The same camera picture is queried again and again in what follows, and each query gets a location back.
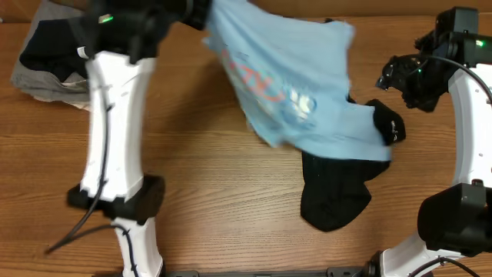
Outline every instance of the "gray cloth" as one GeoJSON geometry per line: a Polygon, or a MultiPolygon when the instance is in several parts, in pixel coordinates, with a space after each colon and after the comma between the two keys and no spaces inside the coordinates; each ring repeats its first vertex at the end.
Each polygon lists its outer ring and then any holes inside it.
{"type": "MultiPolygon", "coordinates": [[[[29,33],[24,40],[24,45],[19,53],[24,51],[26,45],[34,35],[38,23],[41,20],[65,19],[82,16],[83,12],[75,9],[42,0],[38,11],[32,20],[29,33]]],[[[11,77],[11,83],[20,88],[21,91],[44,101],[63,102],[88,102],[90,101],[87,81],[79,74],[73,73],[61,83],[56,76],[50,72],[34,71],[26,68],[17,59],[11,77]]]]}

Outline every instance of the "cable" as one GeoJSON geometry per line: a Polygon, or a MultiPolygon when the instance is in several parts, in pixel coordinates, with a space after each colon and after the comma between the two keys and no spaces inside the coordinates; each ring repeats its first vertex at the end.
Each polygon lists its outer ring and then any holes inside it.
{"type": "Polygon", "coordinates": [[[98,191],[95,194],[94,201],[92,202],[91,206],[89,207],[88,211],[85,213],[85,215],[81,218],[81,220],[74,226],[74,228],[65,236],[63,239],[60,239],[58,242],[56,242],[53,246],[48,248],[45,251],[45,254],[50,254],[54,252],[56,249],[59,249],[60,247],[64,246],[67,244],[67,241],[75,235],[75,233],[80,230],[80,228],[87,222],[88,218],[92,215],[94,212],[99,199],[101,198],[102,190],[105,187],[106,183],[108,182],[105,177],[106,177],[106,164],[108,163],[108,141],[109,141],[109,116],[108,113],[111,110],[111,107],[108,107],[108,100],[106,99],[107,96],[107,88],[102,81],[101,76],[95,71],[95,75],[98,76],[99,79],[99,85],[101,89],[101,102],[102,106],[104,107],[105,112],[102,113],[103,120],[105,121],[105,143],[103,147],[103,153],[102,153],[102,163],[101,163],[101,174],[99,176],[99,186],[98,186],[98,191]]]}
{"type": "Polygon", "coordinates": [[[448,63],[450,65],[456,66],[459,69],[461,69],[464,72],[466,72],[471,78],[473,78],[478,83],[478,85],[487,94],[487,97],[489,98],[490,103],[492,103],[492,91],[487,86],[487,84],[484,82],[484,80],[482,80],[482,78],[480,78],[475,72],[471,71],[468,67],[462,65],[459,62],[455,62],[455,61],[450,60],[448,58],[442,58],[442,57],[439,57],[439,56],[434,56],[434,55],[421,55],[421,54],[403,55],[403,56],[400,56],[398,58],[423,58],[423,59],[426,59],[426,60],[433,59],[433,60],[438,60],[438,61],[446,62],[446,63],[448,63]]]}
{"type": "Polygon", "coordinates": [[[415,277],[419,273],[421,273],[422,271],[424,271],[425,269],[430,268],[432,265],[435,265],[435,264],[438,264],[438,263],[440,263],[441,265],[444,265],[444,262],[449,262],[449,263],[452,263],[453,265],[456,265],[456,266],[460,267],[461,269],[463,269],[465,272],[467,272],[468,274],[470,274],[473,277],[480,277],[476,272],[474,272],[473,270],[469,269],[468,267],[466,267],[462,263],[459,263],[459,262],[457,262],[457,261],[455,261],[453,259],[444,258],[444,257],[439,257],[439,258],[437,258],[435,260],[432,260],[432,261],[430,261],[430,262],[422,265],[418,269],[415,269],[414,272],[410,273],[408,275],[408,277],[415,277]]]}
{"type": "Polygon", "coordinates": [[[137,271],[137,265],[135,264],[135,257],[133,253],[133,245],[131,243],[131,238],[130,238],[130,230],[125,229],[125,227],[119,225],[119,224],[114,224],[114,225],[101,225],[99,227],[94,227],[92,229],[89,229],[87,231],[83,231],[80,234],[72,236],[70,239],[68,239],[68,243],[72,243],[82,237],[85,237],[87,235],[90,235],[92,233],[104,230],[104,229],[120,229],[123,231],[123,235],[126,237],[126,241],[128,243],[128,254],[130,255],[130,264],[131,264],[131,270],[133,271],[133,274],[135,277],[139,277],[138,271],[137,271]]]}

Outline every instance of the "wood grain surface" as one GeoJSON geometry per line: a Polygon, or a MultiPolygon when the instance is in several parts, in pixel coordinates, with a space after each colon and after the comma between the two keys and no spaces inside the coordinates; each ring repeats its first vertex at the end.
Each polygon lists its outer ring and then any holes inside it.
{"type": "Polygon", "coordinates": [[[437,15],[454,6],[492,12],[487,0],[252,0],[274,14],[292,17],[437,15]]]}
{"type": "MultiPolygon", "coordinates": [[[[270,149],[246,126],[223,69],[201,45],[203,33],[176,25],[161,45],[148,90],[143,135],[146,172],[165,176],[157,217],[158,247],[169,270],[202,272],[326,269],[362,265],[416,229],[428,196],[454,174],[454,114],[449,95],[433,114],[404,107],[399,92],[374,83],[391,55],[413,53],[413,41],[434,17],[347,18],[357,28],[350,52],[352,94],[379,98],[405,119],[407,140],[391,168],[367,183],[373,200],[349,226],[323,233],[299,215],[303,189],[300,154],[270,149]]],[[[480,19],[492,35],[492,16],[480,19]]],[[[83,212],[65,204],[82,177],[88,113],[37,102],[9,84],[28,25],[0,25],[0,276],[90,276],[121,266],[110,231],[56,253],[83,212]]],[[[85,228],[106,223],[93,215],[85,228]]],[[[492,255],[464,263],[491,276],[492,255]]],[[[437,276],[465,276],[451,265],[437,276]]]]}

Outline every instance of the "garment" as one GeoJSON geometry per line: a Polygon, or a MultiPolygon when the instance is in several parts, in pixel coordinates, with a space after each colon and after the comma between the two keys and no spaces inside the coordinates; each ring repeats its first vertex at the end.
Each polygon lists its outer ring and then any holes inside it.
{"type": "Polygon", "coordinates": [[[68,19],[41,20],[19,61],[31,70],[50,72],[61,82],[73,72],[87,78],[85,58],[77,51],[83,47],[75,39],[68,19]]]}
{"type": "MultiPolygon", "coordinates": [[[[29,33],[24,40],[21,53],[28,46],[41,20],[74,18],[78,16],[82,16],[82,12],[77,9],[56,5],[48,0],[42,0],[32,20],[29,33]]],[[[73,20],[68,21],[71,27],[76,25],[72,24],[73,20]]],[[[63,39],[67,34],[57,35],[63,39]]],[[[12,73],[11,83],[15,87],[20,88],[21,91],[42,101],[63,101],[87,108],[90,100],[86,80],[77,72],[71,73],[66,80],[60,80],[51,72],[35,71],[26,68],[18,60],[12,73]]]]}
{"type": "MultiPolygon", "coordinates": [[[[388,145],[406,139],[404,121],[396,112],[378,100],[371,100],[366,105],[374,106],[374,124],[388,145]]],[[[390,162],[326,159],[303,152],[301,216],[324,232],[346,226],[371,201],[364,183],[389,167],[390,162]]]]}
{"type": "Polygon", "coordinates": [[[206,41],[246,118],[273,147],[290,143],[330,159],[388,161],[374,107],[347,102],[347,23],[271,15],[247,0],[215,0],[206,41]]]}

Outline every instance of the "printed graphic on shirt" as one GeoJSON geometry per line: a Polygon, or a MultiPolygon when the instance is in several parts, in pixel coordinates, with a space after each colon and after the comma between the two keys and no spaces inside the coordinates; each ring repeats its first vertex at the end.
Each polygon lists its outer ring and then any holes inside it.
{"type": "Polygon", "coordinates": [[[281,108],[281,113],[286,123],[303,130],[310,130],[316,127],[312,116],[316,112],[316,100],[309,95],[300,93],[289,85],[284,85],[283,90],[288,95],[288,98],[282,102],[281,108]]]}
{"type": "Polygon", "coordinates": [[[278,78],[248,64],[246,60],[249,62],[249,56],[244,53],[234,55],[241,56],[240,61],[236,62],[226,47],[225,45],[221,51],[222,61],[231,81],[240,92],[252,94],[266,113],[281,115],[284,122],[292,128],[310,130],[316,127],[313,114],[316,112],[317,102],[311,95],[288,81],[281,85],[278,78]]]}

